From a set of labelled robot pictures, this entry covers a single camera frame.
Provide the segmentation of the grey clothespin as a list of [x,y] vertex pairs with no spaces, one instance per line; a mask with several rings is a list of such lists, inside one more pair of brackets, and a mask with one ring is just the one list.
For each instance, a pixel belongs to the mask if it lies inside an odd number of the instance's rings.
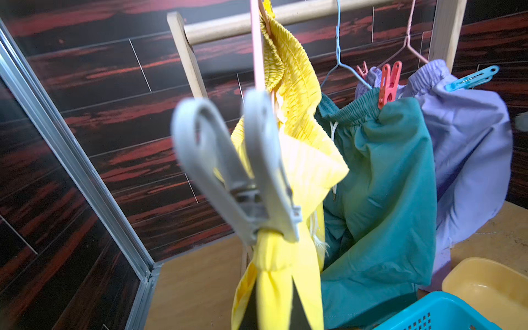
[[210,100],[181,101],[170,123],[180,166],[245,244],[256,244],[261,230],[295,243],[302,215],[283,166],[271,99],[249,89],[241,111],[248,166]]

